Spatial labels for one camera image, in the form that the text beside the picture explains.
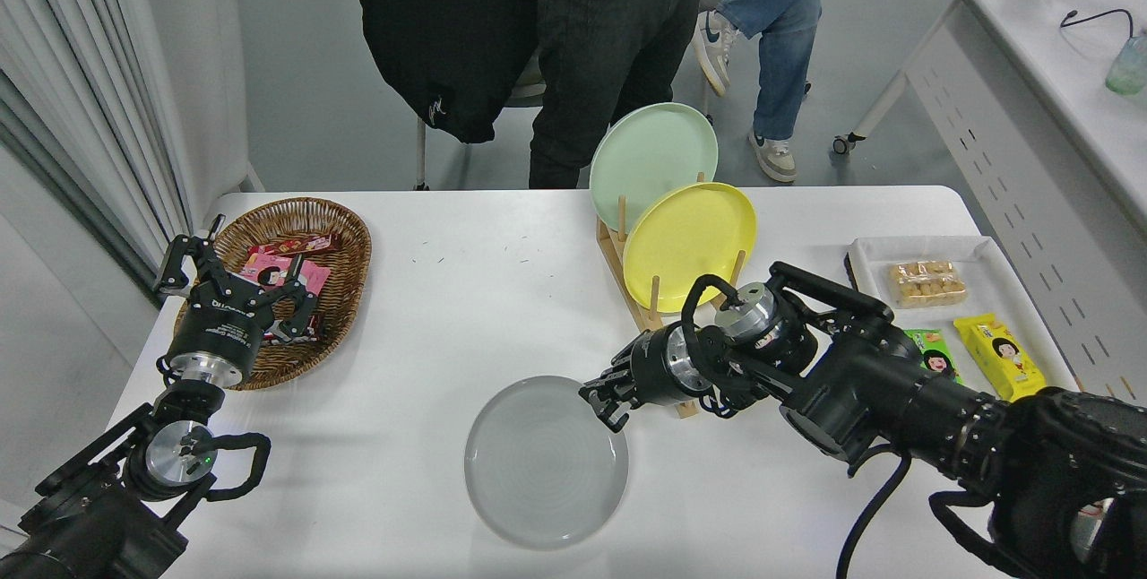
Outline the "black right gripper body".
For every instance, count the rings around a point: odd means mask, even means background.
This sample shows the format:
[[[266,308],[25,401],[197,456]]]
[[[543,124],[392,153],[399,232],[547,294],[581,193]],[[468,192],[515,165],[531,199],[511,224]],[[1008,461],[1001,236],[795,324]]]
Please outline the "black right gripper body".
[[[639,402],[673,406],[682,402],[682,388],[668,365],[668,342],[679,324],[639,334],[631,347],[631,374],[634,398]]]

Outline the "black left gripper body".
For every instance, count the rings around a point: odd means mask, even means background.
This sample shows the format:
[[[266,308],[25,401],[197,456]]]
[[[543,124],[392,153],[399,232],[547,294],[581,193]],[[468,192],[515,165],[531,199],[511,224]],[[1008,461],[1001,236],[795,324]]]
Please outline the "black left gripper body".
[[[193,369],[214,375],[250,375],[263,335],[272,326],[270,306],[253,307],[250,298],[220,302],[211,290],[193,290],[188,310],[175,328],[165,362],[172,375]]]

